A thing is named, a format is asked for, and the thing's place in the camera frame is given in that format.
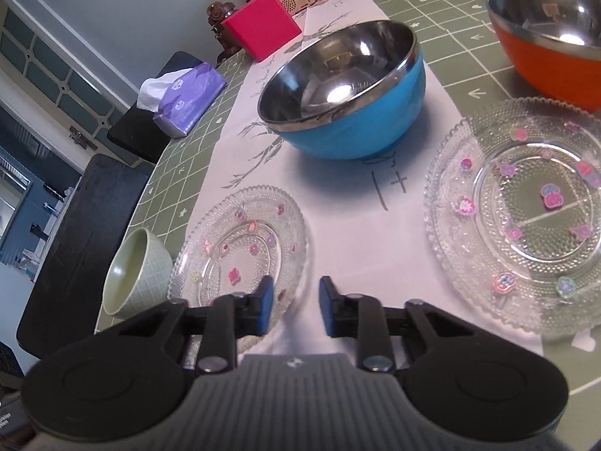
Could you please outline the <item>large glass plate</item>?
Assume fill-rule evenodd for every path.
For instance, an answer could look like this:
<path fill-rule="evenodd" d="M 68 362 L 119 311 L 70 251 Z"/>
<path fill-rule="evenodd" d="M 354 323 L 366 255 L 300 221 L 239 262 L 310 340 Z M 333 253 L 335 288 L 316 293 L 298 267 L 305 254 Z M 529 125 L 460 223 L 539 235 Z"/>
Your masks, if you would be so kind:
<path fill-rule="evenodd" d="M 600 121 L 544 98 L 489 105 L 427 173 L 426 232 L 452 287 L 550 338 L 600 323 Z"/>

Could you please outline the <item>black chair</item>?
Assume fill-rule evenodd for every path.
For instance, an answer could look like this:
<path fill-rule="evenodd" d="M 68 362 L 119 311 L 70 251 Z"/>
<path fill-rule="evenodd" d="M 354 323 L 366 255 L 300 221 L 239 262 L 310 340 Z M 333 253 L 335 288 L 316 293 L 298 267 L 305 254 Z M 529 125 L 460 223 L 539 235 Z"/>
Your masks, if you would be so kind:
<path fill-rule="evenodd" d="M 107 137 L 114 145 L 156 164 L 171 141 L 154 121 L 154 113 L 133 104 L 110 126 Z"/>
<path fill-rule="evenodd" d="M 91 159 L 58 227 L 16 330 L 37 359 L 94 333 L 109 266 L 149 176 Z"/>

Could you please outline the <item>blue steel bowl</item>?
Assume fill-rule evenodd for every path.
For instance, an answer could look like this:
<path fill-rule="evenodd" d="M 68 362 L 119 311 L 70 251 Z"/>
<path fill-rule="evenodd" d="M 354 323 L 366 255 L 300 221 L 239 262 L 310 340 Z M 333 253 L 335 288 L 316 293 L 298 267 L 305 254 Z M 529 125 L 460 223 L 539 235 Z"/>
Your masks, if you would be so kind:
<path fill-rule="evenodd" d="M 260 94 L 271 132 L 318 159 L 375 157 L 421 113 L 426 73 L 414 31 L 394 20 L 355 23 L 283 64 Z"/>

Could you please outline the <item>green checked tablecloth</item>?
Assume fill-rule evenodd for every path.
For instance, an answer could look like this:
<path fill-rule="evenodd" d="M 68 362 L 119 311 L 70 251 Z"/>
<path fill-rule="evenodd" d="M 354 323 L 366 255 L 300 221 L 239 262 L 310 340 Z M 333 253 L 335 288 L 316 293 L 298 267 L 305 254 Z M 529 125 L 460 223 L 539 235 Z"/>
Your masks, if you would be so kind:
<path fill-rule="evenodd" d="M 364 161 L 311 158 L 260 124 L 261 87 L 278 66 L 334 30 L 387 17 L 408 24 L 424 52 L 424 108 L 390 152 Z M 302 35 L 260 64 L 237 55 L 223 66 L 228 87 L 186 139 L 160 159 L 130 221 L 177 254 L 222 198 L 272 184 L 299 204 L 313 234 L 316 274 L 389 301 L 424 294 L 452 313 L 543 353 L 568 377 L 571 396 L 600 392 L 600 333 L 551 343 L 511 330 L 473 309 L 440 274 L 423 228 L 423 187 L 444 135 L 462 116 L 528 95 L 501 50 L 485 0 L 322 0 L 299 16 Z"/>

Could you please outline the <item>near black chair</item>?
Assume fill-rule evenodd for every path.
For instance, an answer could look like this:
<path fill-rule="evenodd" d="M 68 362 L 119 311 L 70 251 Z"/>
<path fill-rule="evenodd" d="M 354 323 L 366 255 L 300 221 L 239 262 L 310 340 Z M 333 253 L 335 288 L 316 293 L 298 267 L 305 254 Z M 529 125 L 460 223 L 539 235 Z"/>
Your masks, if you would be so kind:
<path fill-rule="evenodd" d="M 94 333 L 109 266 L 149 176 L 91 159 L 58 227 L 16 330 L 37 359 Z"/>

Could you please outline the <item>pink cube box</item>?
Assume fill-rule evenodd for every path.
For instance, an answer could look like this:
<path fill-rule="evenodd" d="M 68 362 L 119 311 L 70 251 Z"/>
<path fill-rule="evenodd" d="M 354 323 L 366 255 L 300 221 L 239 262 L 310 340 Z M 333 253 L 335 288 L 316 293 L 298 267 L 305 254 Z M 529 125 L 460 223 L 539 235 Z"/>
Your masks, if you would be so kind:
<path fill-rule="evenodd" d="M 222 26 L 256 62 L 302 34 L 279 0 L 251 0 L 226 17 Z"/>

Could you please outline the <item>far black chair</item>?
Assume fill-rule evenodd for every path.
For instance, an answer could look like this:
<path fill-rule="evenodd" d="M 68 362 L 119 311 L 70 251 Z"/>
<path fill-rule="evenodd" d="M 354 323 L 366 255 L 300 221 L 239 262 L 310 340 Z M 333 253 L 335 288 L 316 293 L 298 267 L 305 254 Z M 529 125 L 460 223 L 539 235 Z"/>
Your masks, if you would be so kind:
<path fill-rule="evenodd" d="M 107 137 L 114 145 L 156 164 L 171 141 L 154 121 L 154 113 L 133 104 L 110 126 Z"/>

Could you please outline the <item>green ceramic bowl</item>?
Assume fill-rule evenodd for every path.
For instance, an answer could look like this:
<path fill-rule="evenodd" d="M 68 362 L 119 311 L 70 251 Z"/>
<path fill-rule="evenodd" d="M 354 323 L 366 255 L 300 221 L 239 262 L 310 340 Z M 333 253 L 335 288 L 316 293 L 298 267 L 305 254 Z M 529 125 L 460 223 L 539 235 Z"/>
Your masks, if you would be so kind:
<path fill-rule="evenodd" d="M 104 312 L 128 319 L 163 303 L 172 268 L 171 255 L 158 237 L 147 228 L 134 230 L 109 267 L 103 289 Z"/>

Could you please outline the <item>white glass panel door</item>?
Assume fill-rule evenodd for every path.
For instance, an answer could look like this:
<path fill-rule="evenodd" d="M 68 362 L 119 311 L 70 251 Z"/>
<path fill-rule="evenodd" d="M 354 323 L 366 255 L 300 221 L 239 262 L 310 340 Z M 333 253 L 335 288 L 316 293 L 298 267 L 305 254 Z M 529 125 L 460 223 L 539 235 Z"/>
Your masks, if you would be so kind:
<path fill-rule="evenodd" d="M 43 0 L 1 0 L 1 105 L 73 168 L 96 154 L 142 160 L 109 139 L 126 103 L 98 76 L 114 70 Z"/>

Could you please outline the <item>orange steel bowl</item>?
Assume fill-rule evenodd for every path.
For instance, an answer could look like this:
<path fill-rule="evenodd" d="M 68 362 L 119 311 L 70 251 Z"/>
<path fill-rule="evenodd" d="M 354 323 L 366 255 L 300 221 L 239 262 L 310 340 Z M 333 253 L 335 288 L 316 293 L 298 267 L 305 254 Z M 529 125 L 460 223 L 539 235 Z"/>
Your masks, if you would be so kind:
<path fill-rule="evenodd" d="M 600 110 L 600 0 L 487 0 L 500 44 L 541 95 Z"/>

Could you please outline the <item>brown ceramic jar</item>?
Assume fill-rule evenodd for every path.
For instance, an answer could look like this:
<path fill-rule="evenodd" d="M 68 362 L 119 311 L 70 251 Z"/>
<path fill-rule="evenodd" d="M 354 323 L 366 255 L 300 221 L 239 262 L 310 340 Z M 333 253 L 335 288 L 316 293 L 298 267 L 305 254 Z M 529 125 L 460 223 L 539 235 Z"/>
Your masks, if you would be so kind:
<path fill-rule="evenodd" d="M 220 65 L 237 52 L 242 50 L 242 46 L 235 39 L 230 30 L 225 29 L 223 21 L 230 17 L 236 10 L 232 2 L 215 1 L 207 8 L 208 23 L 215 39 L 222 46 L 223 50 L 219 53 L 216 64 Z"/>

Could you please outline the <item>purple tissue pack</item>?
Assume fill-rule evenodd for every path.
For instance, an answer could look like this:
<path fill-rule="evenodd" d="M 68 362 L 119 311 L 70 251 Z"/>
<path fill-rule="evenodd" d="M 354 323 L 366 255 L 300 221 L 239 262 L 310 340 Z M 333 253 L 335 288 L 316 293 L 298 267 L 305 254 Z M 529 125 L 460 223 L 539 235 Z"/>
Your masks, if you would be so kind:
<path fill-rule="evenodd" d="M 137 95 L 136 108 L 148 111 L 170 139 L 187 136 L 225 90 L 226 80 L 209 63 L 147 79 Z"/>

